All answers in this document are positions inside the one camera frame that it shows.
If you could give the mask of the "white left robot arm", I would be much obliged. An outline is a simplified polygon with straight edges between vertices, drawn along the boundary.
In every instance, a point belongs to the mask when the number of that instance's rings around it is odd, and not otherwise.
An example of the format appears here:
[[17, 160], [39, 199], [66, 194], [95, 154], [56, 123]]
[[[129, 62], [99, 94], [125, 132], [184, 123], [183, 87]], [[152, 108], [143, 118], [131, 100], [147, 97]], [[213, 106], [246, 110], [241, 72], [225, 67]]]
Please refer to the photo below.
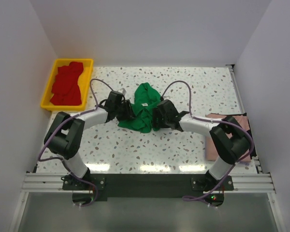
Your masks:
[[79, 154], [83, 132], [113, 119], [123, 121], [133, 118], [135, 114], [130, 100], [125, 99], [124, 94], [112, 90], [108, 98], [102, 100], [94, 109], [76, 114], [57, 113], [45, 136], [44, 147], [63, 163], [74, 178], [76, 187], [87, 189], [91, 182], [90, 170]]

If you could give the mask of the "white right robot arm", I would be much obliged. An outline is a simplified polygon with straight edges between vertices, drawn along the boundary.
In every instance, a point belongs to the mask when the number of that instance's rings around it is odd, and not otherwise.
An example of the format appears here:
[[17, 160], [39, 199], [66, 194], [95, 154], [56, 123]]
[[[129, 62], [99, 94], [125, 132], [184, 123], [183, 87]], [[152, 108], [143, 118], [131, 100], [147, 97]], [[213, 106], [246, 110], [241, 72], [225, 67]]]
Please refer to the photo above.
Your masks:
[[188, 111], [179, 112], [170, 100], [163, 100], [153, 108], [153, 126], [193, 132], [212, 139], [218, 157], [198, 182], [204, 191], [218, 189], [235, 163], [254, 149], [252, 137], [233, 116], [223, 119], [194, 117]]

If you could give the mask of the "green t shirt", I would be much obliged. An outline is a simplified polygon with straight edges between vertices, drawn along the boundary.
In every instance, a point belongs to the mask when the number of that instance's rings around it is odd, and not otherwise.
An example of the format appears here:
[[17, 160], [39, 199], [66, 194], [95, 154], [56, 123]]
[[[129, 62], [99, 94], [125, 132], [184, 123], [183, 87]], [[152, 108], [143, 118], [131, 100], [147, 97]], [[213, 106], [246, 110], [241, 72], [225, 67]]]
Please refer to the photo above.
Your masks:
[[134, 103], [131, 104], [135, 118], [120, 121], [118, 126], [140, 133], [159, 131], [160, 127], [153, 126], [153, 109], [161, 102], [160, 98], [160, 93], [149, 83], [140, 84], [134, 93]]

